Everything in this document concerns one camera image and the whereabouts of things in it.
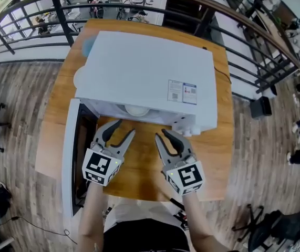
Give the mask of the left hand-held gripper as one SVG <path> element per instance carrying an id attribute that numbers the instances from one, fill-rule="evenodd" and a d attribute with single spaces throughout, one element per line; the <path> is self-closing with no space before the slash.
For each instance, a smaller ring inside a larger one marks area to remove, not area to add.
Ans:
<path id="1" fill-rule="evenodd" d="M 107 186 L 119 172 L 126 153 L 136 130 L 129 131 L 118 145 L 106 147 L 114 131 L 121 125 L 122 120 L 110 121 L 95 133 L 95 141 L 86 150 L 82 164 L 84 179 L 101 186 Z"/>

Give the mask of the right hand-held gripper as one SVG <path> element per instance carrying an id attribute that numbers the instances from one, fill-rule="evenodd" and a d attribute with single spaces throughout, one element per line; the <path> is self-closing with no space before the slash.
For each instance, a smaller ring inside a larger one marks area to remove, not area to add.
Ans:
<path id="1" fill-rule="evenodd" d="M 199 190 L 205 183 L 204 170 L 192 146 L 183 135 L 168 129 L 161 130 L 176 153 L 171 153 L 163 138 L 156 133 L 155 143 L 163 163 L 162 174 L 178 195 Z"/>

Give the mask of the white round bowl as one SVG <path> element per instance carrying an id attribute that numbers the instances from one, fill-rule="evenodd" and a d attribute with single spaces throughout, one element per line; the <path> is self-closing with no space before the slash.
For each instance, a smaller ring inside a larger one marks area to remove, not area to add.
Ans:
<path id="1" fill-rule="evenodd" d="M 134 117 L 143 117 L 149 112 L 149 108 L 125 105 L 125 110 Z"/>

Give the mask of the white microwave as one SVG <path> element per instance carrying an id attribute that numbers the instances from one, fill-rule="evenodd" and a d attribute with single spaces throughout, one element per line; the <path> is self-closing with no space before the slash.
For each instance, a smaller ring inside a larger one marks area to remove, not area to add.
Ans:
<path id="1" fill-rule="evenodd" d="M 87 60 L 74 75 L 76 92 L 69 104 L 62 158 L 62 198 L 68 217 L 79 211 L 84 182 L 81 165 L 101 116 L 170 126 L 183 134 L 194 125 L 201 133 L 218 124 L 212 53 L 164 38 L 100 31 Z M 159 110 L 158 118 L 134 118 L 113 104 Z"/>

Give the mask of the person's left forearm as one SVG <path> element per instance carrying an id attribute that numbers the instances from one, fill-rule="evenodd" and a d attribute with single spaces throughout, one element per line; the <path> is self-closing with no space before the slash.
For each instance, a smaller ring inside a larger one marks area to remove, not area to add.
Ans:
<path id="1" fill-rule="evenodd" d="M 82 210 L 76 252 L 102 252 L 104 246 L 103 187 L 90 183 Z"/>

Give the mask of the person's right forearm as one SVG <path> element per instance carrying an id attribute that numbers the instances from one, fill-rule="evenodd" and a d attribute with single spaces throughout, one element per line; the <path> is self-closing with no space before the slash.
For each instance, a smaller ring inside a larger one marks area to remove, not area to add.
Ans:
<path id="1" fill-rule="evenodd" d="M 213 235 L 196 192 L 182 196 L 192 245 L 196 252 L 229 252 Z"/>

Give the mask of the white trousers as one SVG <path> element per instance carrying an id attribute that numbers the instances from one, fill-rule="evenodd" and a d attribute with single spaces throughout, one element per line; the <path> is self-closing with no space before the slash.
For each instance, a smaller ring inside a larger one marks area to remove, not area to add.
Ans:
<path id="1" fill-rule="evenodd" d="M 173 217 L 170 210 L 161 202 L 122 201 L 115 205 L 107 215 L 104 232 L 113 228 L 118 223 L 134 222 L 143 219 L 152 219 L 164 224 L 181 228 L 181 223 Z"/>

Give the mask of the black patterned shirt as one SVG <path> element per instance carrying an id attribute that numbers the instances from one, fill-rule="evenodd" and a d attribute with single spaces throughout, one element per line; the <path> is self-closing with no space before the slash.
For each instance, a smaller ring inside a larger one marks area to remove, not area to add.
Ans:
<path id="1" fill-rule="evenodd" d="M 185 232 L 154 219 L 117 223 L 104 233 L 102 252 L 190 252 Z"/>

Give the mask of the black trash bin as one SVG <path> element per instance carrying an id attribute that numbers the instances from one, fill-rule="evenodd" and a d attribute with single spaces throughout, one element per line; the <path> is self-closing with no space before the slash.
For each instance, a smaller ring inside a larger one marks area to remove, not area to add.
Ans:
<path id="1" fill-rule="evenodd" d="M 272 110 L 269 98 L 262 96 L 250 102 L 250 112 L 253 119 L 271 116 Z"/>

